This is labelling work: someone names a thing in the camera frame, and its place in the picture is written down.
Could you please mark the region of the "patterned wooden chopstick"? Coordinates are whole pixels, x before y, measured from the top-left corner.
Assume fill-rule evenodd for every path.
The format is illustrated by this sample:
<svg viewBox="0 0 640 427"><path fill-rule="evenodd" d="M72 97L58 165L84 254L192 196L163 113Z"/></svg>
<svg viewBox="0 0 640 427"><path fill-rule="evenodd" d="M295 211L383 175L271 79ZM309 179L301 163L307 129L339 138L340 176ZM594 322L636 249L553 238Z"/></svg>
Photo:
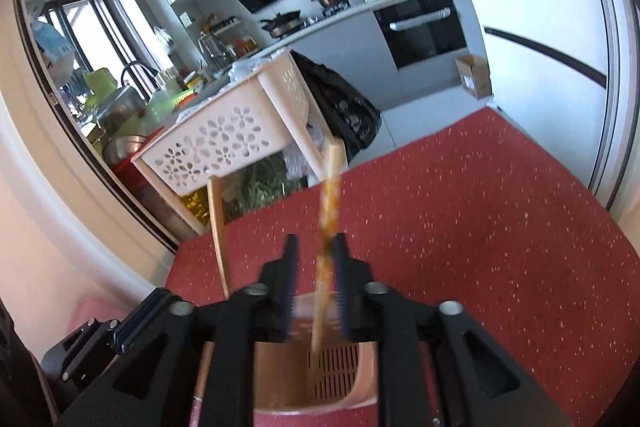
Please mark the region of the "patterned wooden chopstick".
<svg viewBox="0 0 640 427"><path fill-rule="evenodd" d="M314 280L314 318L311 329L311 354L316 357L322 349L326 308L329 304L333 277L331 245L337 232L340 212L341 169L344 166L345 151L341 140L331 140L326 144L326 179L320 190L319 231L321 251L316 262Z"/></svg>

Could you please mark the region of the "pink stool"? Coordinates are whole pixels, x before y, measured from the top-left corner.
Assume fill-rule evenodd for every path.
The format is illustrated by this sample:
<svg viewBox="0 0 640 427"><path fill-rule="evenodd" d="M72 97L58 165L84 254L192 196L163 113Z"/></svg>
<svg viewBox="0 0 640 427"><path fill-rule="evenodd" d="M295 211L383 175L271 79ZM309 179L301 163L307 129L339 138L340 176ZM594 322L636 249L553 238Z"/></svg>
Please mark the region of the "pink stool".
<svg viewBox="0 0 640 427"><path fill-rule="evenodd" d="M126 303L112 303L99 296L87 296L81 298L70 318L70 325L76 327L90 319L104 322L106 320L121 320L131 310Z"/></svg>

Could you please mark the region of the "pink utensil holder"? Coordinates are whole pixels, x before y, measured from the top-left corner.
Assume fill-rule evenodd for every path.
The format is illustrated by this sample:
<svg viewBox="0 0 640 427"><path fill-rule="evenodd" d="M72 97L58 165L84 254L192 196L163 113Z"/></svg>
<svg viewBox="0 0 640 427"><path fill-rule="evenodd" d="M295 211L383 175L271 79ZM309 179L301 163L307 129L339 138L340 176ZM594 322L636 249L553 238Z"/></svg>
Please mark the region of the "pink utensil holder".
<svg viewBox="0 0 640 427"><path fill-rule="evenodd" d="M312 350L314 294L288 297L284 343L255 343L254 411L270 416L322 415L378 401L375 343L352 343L341 330L335 295L324 308L321 349Z"/></svg>

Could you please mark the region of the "green vegetables bag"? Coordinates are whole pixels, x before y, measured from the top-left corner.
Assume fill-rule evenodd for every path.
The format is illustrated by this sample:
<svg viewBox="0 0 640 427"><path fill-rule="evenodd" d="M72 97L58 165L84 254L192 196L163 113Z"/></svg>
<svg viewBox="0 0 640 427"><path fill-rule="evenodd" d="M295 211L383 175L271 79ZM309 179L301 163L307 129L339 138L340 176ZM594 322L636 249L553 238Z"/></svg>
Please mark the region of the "green vegetables bag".
<svg viewBox="0 0 640 427"><path fill-rule="evenodd" d="M288 179L288 169L281 153L266 157L242 170L238 193L224 203L224 222L229 223L261 210L307 188L305 178Z"/></svg>

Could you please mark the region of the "plain chopstick in holder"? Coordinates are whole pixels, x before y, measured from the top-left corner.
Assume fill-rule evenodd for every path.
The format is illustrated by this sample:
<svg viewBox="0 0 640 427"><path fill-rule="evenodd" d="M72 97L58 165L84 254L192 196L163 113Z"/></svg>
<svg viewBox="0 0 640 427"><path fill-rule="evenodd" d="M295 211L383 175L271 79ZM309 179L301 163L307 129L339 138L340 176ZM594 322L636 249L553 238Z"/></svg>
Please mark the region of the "plain chopstick in holder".
<svg viewBox="0 0 640 427"><path fill-rule="evenodd" d="M207 197L209 209L210 231L218 265L220 283L224 298L230 296L227 259L224 255L224 204L220 188L220 179L212 176L207 181Z"/></svg>

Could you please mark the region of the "black plastic bag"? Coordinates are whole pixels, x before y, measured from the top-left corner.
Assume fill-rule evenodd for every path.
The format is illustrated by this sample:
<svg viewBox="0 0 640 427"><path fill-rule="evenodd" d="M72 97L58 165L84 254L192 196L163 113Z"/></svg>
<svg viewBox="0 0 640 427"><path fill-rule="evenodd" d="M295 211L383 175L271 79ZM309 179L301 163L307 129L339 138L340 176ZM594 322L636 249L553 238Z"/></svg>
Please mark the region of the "black plastic bag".
<svg viewBox="0 0 640 427"><path fill-rule="evenodd" d="M382 124L381 112L340 74L291 51L299 72L335 138L351 161L372 144Z"/></svg>

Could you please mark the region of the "steel bowl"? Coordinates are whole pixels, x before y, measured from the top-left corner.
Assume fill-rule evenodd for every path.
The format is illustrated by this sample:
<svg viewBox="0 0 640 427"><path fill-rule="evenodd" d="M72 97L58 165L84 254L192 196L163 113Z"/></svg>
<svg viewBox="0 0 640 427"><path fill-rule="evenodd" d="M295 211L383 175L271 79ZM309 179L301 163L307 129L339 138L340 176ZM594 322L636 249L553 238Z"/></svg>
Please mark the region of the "steel bowl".
<svg viewBox="0 0 640 427"><path fill-rule="evenodd" d="M102 156L107 166L117 167L129 156L141 150L148 138L140 134L115 136L105 145Z"/></svg>

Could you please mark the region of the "cardboard box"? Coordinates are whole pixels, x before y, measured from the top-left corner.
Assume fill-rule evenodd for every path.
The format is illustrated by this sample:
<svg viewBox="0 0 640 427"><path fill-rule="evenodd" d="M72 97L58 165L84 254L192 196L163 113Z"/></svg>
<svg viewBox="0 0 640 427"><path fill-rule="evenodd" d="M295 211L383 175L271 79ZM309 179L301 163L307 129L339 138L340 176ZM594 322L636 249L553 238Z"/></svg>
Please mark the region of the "cardboard box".
<svg viewBox="0 0 640 427"><path fill-rule="evenodd" d="M485 57L466 54L456 58L462 88L474 98L492 95L489 65Z"/></svg>

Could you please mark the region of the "black built-in oven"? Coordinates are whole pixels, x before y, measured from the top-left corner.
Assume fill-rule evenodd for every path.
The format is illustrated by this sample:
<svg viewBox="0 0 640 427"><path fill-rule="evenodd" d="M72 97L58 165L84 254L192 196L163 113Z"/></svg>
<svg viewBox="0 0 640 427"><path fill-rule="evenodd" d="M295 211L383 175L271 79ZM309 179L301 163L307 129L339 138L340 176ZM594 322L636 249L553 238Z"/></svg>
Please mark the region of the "black built-in oven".
<svg viewBox="0 0 640 427"><path fill-rule="evenodd" d="M398 69L466 47L454 0L408 0L373 14Z"/></svg>

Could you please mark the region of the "black wok pan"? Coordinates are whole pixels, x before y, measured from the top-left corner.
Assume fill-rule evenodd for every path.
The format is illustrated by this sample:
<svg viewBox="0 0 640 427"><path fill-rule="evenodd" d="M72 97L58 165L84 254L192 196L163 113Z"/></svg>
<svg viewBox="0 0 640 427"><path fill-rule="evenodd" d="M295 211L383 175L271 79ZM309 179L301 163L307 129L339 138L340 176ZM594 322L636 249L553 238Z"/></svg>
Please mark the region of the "black wok pan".
<svg viewBox="0 0 640 427"><path fill-rule="evenodd" d="M279 39L292 34L305 25L305 21L300 17L299 11L278 13L273 18L263 18L260 20L262 30L273 39Z"/></svg>

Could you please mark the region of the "white refrigerator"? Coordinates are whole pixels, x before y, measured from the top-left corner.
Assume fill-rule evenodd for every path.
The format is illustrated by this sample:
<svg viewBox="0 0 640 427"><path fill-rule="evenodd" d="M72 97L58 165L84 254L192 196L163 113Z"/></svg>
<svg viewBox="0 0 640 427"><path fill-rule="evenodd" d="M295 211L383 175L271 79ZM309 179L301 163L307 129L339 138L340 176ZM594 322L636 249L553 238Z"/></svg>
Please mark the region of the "white refrigerator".
<svg viewBox="0 0 640 427"><path fill-rule="evenodd" d="M472 0L494 101L583 184L596 169L608 47L601 0Z"/></svg>

